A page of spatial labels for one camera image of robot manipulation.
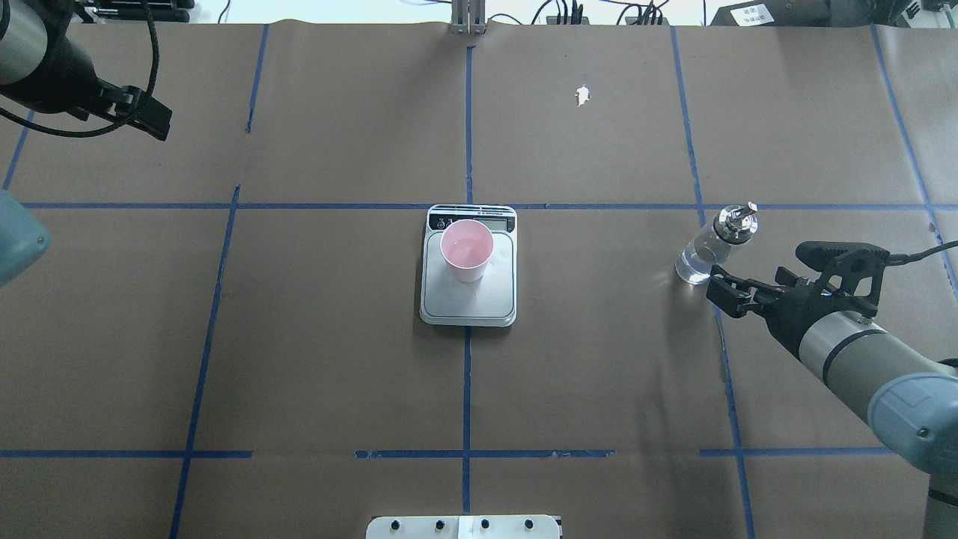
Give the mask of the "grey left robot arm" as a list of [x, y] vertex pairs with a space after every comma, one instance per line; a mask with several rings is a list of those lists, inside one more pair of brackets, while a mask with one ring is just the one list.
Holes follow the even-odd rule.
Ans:
[[159, 40], [153, 2], [136, 13], [147, 24], [150, 74], [146, 88], [114, 85], [98, 76], [92, 59], [68, 37], [76, 17], [90, 21], [85, 1], [4, 1], [1, 22], [1, 92], [4, 98], [41, 114], [69, 114], [82, 121], [106, 120], [95, 130], [46, 127], [3, 109], [2, 117], [24, 129], [70, 139], [93, 138], [130, 126], [164, 141], [171, 110], [154, 98], [159, 74]]

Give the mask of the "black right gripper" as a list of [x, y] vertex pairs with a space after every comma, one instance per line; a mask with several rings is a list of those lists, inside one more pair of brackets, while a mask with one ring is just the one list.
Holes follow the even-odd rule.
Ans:
[[872, 320], [877, 314], [882, 279], [891, 253], [872, 243], [807, 241], [795, 256], [818, 279], [778, 267], [775, 283], [739, 278], [712, 265], [706, 298], [729, 317], [760, 315], [769, 333], [793, 357], [799, 357], [808, 330], [836, 311], [851, 311]]

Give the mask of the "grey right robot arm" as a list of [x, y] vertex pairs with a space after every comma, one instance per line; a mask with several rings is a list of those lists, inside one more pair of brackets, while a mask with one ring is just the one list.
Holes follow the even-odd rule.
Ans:
[[930, 476], [924, 538], [957, 535], [956, 361], [924, 357], [875, 317], [886, 269], [942, 250], [893, 255], [872, 243], [807, 241], [795, 256], [817, 279], [779, 267], [767, 284], [714, 265], [706, 290], [729, 317], [760, 315], [771, 337], [886, 448]]

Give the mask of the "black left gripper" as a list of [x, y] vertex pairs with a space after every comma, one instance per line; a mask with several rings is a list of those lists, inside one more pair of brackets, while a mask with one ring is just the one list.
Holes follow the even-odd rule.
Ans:
[[126, 121], [127, 125], [164, 142], [170, 133], [172, 111], [135, 86], [119, 88], [112, 83], [100, 83], [91, 96], [72, 107], [71, 115], [81, 121], [92, 115], [111, 123]]

